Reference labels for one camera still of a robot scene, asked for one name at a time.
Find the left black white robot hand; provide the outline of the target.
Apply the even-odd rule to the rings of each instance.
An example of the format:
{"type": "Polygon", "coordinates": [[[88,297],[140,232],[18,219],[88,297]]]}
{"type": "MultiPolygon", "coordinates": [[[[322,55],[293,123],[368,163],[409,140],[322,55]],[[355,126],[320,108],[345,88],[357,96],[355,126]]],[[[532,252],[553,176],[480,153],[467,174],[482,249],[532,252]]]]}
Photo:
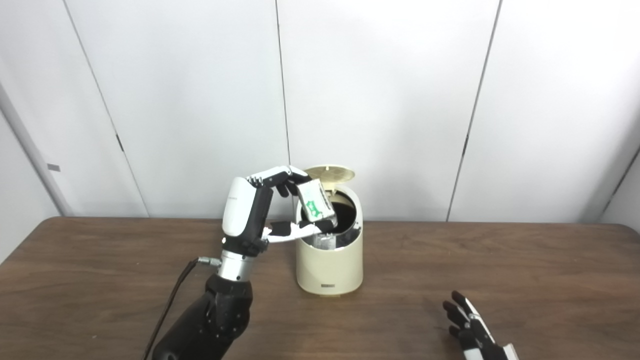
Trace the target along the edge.
{"type": "Polygon", "coordinates": [[[281,165],[235,177],[222,216],[222,249],[236,255],[256,257],[270,243],[284,243],[331,233],[338,215],[317,178],[293,165],[281,165]],[[305,217],[297,222],[276,221],[266,225],[274,193],[297,197],[305,217]]]}

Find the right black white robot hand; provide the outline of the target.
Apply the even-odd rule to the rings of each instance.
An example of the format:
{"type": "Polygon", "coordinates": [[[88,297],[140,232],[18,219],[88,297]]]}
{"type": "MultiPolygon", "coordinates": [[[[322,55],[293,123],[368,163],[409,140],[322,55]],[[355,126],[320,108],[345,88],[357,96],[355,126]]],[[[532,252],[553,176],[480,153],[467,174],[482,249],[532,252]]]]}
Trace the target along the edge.
{"type": "Polygon", "coordinates": [[[450,321],[448,331],[457,339],[466,360],[518,360],[513,344],[500,345],[470,299],[459,291],[442,302],[450,321]]]}

